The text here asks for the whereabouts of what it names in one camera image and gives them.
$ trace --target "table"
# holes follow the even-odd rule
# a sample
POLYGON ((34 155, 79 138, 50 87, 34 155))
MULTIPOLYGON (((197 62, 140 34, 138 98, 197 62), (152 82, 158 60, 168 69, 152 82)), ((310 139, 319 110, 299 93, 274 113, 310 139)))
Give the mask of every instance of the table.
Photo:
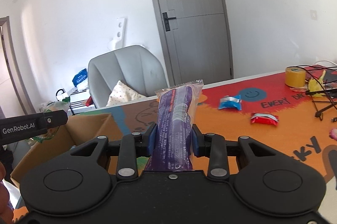
MULTIPOLYGON (((226 140, 237 140, 248 135, 286 155, 318 170, 327 186, 326 196, 319 212, 331 223, 337 224, 337 142, 329 138, 329 131, 336 127, 331 118, 337 116, 334 108, 324 112, 323 121, 314 117, 311 99, 295 93, 284 84, 284 73, 274 72, 204 86, 199 99, 194 123, 202 133, 213 132, 226 140), (219 100, 225 95, 242 96, 242 111, 218 110, 219 100), (279 116, 277 127, 251 124, 251 113, 269 113, 279 116)), ((157 121, 156 96, 140 101, 123 103, 84 113, 96 115, 111 113, 122 134, 144 132, 157 121)), ((143 170, 146 158, 138 159, 143 170)), ((229 158, 230 173, 237 173, 235 158, 229 158)), ((193 168, 207 172, 208 159, 193 159, 193 168)))

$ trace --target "gray leather chair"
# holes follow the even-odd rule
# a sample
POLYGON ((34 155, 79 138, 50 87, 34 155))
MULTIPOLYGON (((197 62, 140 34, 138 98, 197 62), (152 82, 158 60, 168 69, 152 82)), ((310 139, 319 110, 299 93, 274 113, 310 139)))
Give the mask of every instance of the gray leather chair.
POLYGON ((140 45, 124 47, 89 62, 90 95, 97 108, 107 105, 109 95, 119 80, 146 97, 154 96, 155 91, 167 87, 161 63, 140 45))

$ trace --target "polka dot pillow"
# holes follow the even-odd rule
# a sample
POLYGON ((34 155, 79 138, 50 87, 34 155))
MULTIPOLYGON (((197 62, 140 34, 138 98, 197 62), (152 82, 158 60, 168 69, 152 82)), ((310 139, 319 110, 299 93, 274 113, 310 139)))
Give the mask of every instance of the polka dot pillow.
POLYGON ((146 96, 138 94, 119 80, 109 96, 107 106, 113 106, 122 102, 138 100, 141 98, 146 98, 146 96))

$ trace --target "purple snack package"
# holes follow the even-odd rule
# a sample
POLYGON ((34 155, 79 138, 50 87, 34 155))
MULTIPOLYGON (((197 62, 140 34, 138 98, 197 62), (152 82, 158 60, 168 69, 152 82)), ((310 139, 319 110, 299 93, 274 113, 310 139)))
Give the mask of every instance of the purple snack package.
POLYGON ((192 170, 191 130, 202 88, 203 81, 199 80, 156 92, 160 98, 158 131, 145 170, 192 170))

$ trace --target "barcode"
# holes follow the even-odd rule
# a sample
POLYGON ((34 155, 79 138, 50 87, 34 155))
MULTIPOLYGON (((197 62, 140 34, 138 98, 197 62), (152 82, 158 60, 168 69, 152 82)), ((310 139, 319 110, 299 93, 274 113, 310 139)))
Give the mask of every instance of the barcode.
POLYGON ((186 118, 187 118, 186 111, 187 111, 187 105, 185 103, 178 104, 173 110, 172 121, 180 120, 180 121, 186 122, 186 118))

